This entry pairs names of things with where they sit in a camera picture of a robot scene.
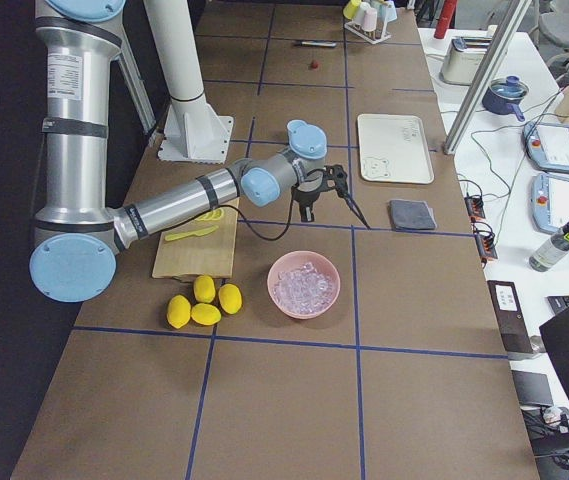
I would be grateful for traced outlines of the teach pendant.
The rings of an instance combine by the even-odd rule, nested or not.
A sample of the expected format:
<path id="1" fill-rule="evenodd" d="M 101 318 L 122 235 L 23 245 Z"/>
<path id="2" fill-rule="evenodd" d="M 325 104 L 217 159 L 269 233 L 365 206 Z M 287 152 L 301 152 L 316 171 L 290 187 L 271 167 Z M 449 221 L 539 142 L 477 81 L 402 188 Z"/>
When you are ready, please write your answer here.
<path id="1" fill-rule="evenodd" d="M 569 174 L 569 125 L 530 121 L 523 140 L 528 157 L 540 170 Z"/>
<path id="2" fill-rule="evenodd" d="M 569 178 L 538 174 L 531 184 L 531 207 L 536 228 L 556 232 L 569 221 Z"/>

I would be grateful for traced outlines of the far teach pendant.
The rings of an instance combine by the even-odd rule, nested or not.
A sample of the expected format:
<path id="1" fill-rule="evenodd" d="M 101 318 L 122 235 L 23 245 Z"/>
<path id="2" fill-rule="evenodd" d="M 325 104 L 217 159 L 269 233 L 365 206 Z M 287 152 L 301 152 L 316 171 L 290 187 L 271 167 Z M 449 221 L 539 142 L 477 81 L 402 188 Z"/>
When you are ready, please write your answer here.
<path id="1" fill-rule="evenodd" d="M 569 174 L 569 125 L 530 121 L 523 140 L 528 157 L 540 170 Z"/>

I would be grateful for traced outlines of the orange connector block far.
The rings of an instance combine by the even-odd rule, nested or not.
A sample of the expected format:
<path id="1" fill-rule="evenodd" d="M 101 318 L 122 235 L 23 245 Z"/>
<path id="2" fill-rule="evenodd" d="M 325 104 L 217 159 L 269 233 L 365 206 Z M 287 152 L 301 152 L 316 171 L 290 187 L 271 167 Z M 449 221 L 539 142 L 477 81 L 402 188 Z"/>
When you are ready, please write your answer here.
<path id="1" fill-rule="evenodd" d="M 472 222 L 484 221 L 484 201 L 481 195 L 467 195 L 464 197 L 468 216 Z"/>

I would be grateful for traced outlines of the clear water bottle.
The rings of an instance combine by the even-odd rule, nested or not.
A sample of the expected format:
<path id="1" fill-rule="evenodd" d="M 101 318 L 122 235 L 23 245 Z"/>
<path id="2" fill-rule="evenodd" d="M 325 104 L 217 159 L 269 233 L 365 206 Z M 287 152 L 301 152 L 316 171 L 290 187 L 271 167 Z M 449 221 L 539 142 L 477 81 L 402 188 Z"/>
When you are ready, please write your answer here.
<path id="1" fill-rule="evenodd" d="M 538 272 L 546 272 L 569 252 L 569 221 L 549 237 L 528 259 L 529 266 Z"/>

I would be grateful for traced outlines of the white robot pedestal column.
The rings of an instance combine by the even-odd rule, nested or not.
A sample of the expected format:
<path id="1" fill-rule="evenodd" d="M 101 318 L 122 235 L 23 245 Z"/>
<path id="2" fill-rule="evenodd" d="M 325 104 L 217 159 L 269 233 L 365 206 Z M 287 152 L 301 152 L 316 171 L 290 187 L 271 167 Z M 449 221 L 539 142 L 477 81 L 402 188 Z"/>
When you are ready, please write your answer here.
<path id="1" fill-rule="evenodd" d="M 208 103 L 186 1 L 144 3 L 170 95 L 159 158 L 222 164 L 234 125 Z"/>

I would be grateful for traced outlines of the yellow lemon far left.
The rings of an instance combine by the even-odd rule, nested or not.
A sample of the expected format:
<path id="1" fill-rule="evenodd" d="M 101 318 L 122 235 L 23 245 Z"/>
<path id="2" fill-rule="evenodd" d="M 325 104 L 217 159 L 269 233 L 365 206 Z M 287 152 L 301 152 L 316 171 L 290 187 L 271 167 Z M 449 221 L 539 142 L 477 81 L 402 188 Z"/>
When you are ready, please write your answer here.
<path id="1" fill-rule="evenodd" d="M 183 295 L 172 297 L 167 305 L 166 319 L 174 329 L 180 329 L 187 325 L 191 319 L 191 303 Z"/>

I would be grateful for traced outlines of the orange connector block near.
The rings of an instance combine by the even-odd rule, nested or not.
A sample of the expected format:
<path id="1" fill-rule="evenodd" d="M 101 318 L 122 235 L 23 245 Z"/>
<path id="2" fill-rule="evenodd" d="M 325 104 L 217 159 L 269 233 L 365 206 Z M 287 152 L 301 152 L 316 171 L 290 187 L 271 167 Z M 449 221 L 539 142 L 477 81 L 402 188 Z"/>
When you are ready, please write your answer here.
<path id="1" fill-rule="evenodd" d="M 489 261 L 497 260 L 493 228 L 485 222 L 478 221 L 472 224 L 472 231 L 482 267 L 485 267 Z"/>

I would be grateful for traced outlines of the orange connector block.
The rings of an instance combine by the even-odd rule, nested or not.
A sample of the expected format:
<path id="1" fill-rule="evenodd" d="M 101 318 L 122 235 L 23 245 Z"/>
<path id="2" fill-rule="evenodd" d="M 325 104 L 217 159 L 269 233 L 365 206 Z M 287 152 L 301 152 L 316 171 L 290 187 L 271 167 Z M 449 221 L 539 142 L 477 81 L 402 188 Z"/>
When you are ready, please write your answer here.
<path id="1" fill-rule="evenodd" d="M 481 195 L 467 195 L 464 197 L 468 216 L 472 222 L 484 221 L 484 201 Z"/>
<path id="2" fill-rule="evenodd" d="M 485 222 L 478 221 L 472 224 L 472 231 L 482 267 L 485 267 L 489 261 L 497 260 L 493 228 Z"/>

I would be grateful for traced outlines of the pink cup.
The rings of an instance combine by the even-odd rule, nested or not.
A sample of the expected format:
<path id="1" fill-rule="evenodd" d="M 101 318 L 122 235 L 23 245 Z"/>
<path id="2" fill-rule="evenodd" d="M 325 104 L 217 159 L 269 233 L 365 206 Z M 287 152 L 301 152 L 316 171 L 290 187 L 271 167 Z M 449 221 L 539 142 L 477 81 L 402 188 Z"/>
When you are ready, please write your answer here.
<path id="1" fill-rule="evenodd" d="M 374 32 L 377 28 L 378 13 L 374 8 L 359 9 L 354 17 L 355 24 L 366 33 Z"/>

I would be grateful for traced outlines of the wooden cutting board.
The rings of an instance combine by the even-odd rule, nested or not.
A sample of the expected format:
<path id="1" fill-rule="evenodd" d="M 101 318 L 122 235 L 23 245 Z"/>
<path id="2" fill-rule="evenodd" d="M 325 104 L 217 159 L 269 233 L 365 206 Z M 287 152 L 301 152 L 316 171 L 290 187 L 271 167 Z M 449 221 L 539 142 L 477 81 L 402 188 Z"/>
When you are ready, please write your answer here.
<path id="1" fill-rule="evenodd" d="M 219 208 L 224 209 L 220 221 L 198 222 L 195 220 L 161 234 L 155 263 L 154 278 L 176 278 L 193 280 L 199 275 L 213 278 L 230 278 L 233 272 L 237 217 L 234 207 L 238 200 L 232 200 Z M 170 233 L 197 230 L 217 225 L 219 229 L 207 236 L 166 242 L 164 236 Z"/>

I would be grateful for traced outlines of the near teach pendant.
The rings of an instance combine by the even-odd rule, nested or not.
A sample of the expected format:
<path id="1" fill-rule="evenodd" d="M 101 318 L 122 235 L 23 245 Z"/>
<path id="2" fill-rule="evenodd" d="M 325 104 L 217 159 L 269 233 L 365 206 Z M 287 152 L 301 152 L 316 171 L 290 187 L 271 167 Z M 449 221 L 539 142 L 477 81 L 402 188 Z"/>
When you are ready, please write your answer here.
<path id="1" fill-rule="evenodd" d="M 569 178 L 538 174 L 531 184 L 531 207 L 536 228 L 556 232 L 569 221 Z"/>

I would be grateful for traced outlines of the yellow cup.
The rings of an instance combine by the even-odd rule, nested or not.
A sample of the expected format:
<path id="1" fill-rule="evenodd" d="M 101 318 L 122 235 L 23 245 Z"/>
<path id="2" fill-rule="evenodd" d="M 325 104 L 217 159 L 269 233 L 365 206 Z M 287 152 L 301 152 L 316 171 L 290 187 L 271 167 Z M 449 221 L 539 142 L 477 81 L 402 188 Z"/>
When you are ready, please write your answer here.
<path id="1" fill-rule="evenodd" d="M 359 10 L 361 0 L 348 0 L 343 7 L 342 13 L 347 20 L 352 20 Z"/>

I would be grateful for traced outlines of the light blue plastic cup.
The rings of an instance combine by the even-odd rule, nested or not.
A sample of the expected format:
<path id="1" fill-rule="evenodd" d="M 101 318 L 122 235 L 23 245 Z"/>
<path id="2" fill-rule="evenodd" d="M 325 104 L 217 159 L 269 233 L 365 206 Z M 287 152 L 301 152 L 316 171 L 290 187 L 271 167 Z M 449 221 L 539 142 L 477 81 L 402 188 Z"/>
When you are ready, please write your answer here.
<path id="1" fill-rule="evenodd" d="M 290 120 L 286 125 L 288 134 L 289 135 L 293 134 L 298 128 L 303 127 L 305 124 L 306 122 L 304 120 L 300 119 Z"/>

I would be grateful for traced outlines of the cream toaster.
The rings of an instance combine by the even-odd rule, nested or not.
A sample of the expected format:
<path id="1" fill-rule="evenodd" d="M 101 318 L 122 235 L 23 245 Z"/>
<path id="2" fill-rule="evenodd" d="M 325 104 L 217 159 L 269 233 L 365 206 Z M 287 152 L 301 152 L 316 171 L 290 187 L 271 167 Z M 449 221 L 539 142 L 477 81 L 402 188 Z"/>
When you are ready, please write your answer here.
<path id="1" fill-rule="evenodd" d="M 490 38 L 453 37 L 440 69 L 441 79 L 447 84 L 469 86 L 490 43 Z"/>

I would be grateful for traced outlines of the pink bowl of ice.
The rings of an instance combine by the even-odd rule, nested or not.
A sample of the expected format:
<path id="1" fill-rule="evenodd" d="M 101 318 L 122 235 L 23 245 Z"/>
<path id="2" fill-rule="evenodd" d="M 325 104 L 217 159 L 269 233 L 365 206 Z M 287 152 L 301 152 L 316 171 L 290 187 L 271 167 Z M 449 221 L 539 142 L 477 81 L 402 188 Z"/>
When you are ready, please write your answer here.
<path id="1" fill-rule="evenodd" d="M 312 251 L 293 251 L 276 260 L 267 275 L 273 303 L 287 316 L 311 319 L 337 300 L 341 279 L 333 263 Z"/>

